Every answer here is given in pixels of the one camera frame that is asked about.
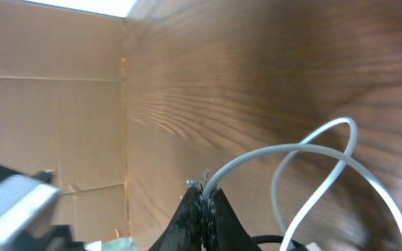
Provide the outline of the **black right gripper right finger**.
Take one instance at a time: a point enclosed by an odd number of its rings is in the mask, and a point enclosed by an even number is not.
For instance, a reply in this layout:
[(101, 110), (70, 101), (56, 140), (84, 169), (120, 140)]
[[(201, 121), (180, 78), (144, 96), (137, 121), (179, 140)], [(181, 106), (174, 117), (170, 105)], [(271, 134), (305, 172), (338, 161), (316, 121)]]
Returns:
[(204, 203), (204, 247), (207, 251), (261, 251), (221, 188), (212, 191)]

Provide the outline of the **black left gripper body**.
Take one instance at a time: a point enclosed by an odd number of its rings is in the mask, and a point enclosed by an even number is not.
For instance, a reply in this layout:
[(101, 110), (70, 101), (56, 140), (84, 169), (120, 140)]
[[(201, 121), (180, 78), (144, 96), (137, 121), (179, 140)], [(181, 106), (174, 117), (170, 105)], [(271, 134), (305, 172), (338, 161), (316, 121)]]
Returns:
[(84, 243), (73, 239), (69, 225), (52, 225), (44, 236), (23, 232), (15, 239), (16, 251), (85, 251)]

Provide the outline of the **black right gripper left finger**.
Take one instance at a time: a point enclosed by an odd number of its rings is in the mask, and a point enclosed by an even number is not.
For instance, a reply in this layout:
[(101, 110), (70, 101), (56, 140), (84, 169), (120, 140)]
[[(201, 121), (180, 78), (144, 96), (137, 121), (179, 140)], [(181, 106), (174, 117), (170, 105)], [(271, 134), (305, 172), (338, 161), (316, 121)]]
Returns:
[(190, 184), (165, 228), (149, 251), (201, 251), (202, 186)]

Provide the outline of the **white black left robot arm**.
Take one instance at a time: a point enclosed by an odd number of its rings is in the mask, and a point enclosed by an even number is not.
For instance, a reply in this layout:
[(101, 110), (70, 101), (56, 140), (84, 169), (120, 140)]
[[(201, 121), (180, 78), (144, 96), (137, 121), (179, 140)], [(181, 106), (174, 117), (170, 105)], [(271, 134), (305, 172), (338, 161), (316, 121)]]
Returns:
[(61, 191), (53, 172), (30, 176), (0, 165), (0, 251), (83, 250), (70, 225), (54, 225)]

